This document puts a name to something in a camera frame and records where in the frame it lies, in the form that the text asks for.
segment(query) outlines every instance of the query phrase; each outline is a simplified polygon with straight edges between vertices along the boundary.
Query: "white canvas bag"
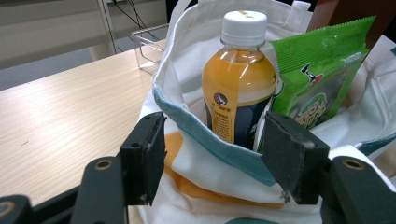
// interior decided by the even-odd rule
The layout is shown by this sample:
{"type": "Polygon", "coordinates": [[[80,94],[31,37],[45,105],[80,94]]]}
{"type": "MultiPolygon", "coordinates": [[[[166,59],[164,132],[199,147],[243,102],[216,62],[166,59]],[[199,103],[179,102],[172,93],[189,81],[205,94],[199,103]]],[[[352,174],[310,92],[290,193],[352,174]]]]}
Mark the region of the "white canvas bag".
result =
{"type": "MultiPolygon", "coordinates": [[[[202,0],[184,11],[189,2],[179,0],[175,7],[168,46],[153,79],[153,91],[142,107],[141,117],[160,110],[168,117],[165,172],[153,206],[139,207],[144,222],[321,223],[319,204],[283,203],[282,189],[262,163],[260,154],[228,144],[207,129],[201,89],[206,62],[222,48],[219,36],[225,13],[242,9],[267,15],[267,41],[261,50],[276,67],[275,52],[268,40],[304,33],[312,16],[309,4],[202,0]]],[[[316,128],[318,135],[326,132],[321,127],[316,128]]],[[[389,128],[388,135],[394,130],[394,126],[389,128]]],[[[384,131],[375,138],[388,135],[384,131]]],[[[340,141],[341,137],[335,141],[331,137],[324,139],[330,146],[338,147],[372,138],[356,138],[354,142],[340,141]]]]}

